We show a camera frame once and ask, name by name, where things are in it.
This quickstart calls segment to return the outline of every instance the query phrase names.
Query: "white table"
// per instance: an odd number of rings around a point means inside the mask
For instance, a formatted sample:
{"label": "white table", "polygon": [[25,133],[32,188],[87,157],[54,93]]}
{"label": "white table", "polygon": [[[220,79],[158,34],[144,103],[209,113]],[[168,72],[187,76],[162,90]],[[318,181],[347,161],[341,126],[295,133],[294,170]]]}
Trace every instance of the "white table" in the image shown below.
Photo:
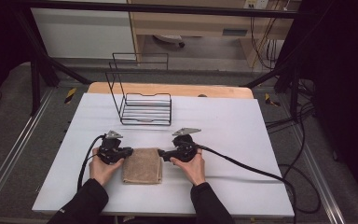
{"label": "white table", "polygon": [[[257,100],[173,96],[171,126],[140,127],[119,122],[112,95],[85,93],[33,210],[55,213],[72,199],[85,154],[98,135],[114,130],[124,136],[121,147],[173,150],[172,133],[183,127],[202,129],[192,134],[198,144],[281,176]],[[206,179],[232,216],[294,215],[283,183],[244,170],[212,153],[202,155]],[[88,178],[87,167],[83,180]],[[195,214],[190,201],[191,183],[170,162],[163,163],[162,184],[124,184],[118,170],[105,188],[110,199],[104,214],[177,217]]]}

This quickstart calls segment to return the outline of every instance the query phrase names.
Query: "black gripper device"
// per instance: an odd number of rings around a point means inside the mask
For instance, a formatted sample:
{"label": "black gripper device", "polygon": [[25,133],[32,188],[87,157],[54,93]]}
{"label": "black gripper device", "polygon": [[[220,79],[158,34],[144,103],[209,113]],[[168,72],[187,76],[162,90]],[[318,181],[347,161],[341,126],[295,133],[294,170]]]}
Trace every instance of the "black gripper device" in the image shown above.
{"label": "black gripper device", "polygon": [[176,150],[164,151],[159,149],[158,154],[164,161],[170,161],[170,157],[174,157],[180,161],[188,162],[193,160],[197,154],[197,147],[193,142],[190,134],[179,135],[173,139],[173,145]]}
{"label": "black gripper device", "polygon": [[103,143],[98,149],[98,157],[106,164],[113,164],[121,158],[127,158],[132,155],[133,148],[118,147],[121,141],[116,138],[104,138]]}

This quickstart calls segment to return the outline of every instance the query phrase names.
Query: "brown cloth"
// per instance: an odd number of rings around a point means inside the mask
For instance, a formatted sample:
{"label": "brown cloth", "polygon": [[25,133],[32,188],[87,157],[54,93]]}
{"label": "brown cloth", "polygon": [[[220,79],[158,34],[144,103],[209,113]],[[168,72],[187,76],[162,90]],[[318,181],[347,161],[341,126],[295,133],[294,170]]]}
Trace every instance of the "brown cloth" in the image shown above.
{"label": "brown cloth", "polygon": [[158,148],[135,148],[132,155],[124,160],[123,182],[131,184],[160,184],[161,158]]}

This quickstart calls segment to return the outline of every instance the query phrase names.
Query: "black sleeve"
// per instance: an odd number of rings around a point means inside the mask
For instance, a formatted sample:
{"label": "black sleeve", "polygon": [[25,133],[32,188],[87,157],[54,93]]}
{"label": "black sleeve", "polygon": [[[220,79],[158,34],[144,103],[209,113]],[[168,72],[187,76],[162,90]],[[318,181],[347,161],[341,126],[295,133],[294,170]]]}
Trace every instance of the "black sleeve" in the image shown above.
{"label": "black sleeve", "polygon": [[196,209],[198,224],[234,223],[234,219],[208,183],[193,186],[191,189],[191,201]]}
{"label": "black sleeve", "polygon": [[48,224],[92,224],[106,206],[109,197],[95,179],[89,179],[74,198],[60,209]]}

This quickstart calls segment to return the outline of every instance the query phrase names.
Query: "wall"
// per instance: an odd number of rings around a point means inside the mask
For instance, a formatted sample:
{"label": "wall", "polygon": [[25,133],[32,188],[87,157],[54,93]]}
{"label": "wall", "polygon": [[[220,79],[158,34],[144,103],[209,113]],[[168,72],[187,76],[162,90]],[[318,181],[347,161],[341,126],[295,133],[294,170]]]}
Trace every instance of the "wall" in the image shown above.
{"label": "wall", "polygon": [[[76,1],[126,3],[125,0]],[[111,59],[113,52],[134,52],[128,12],[33,8],[33,13],[51,57]]]}

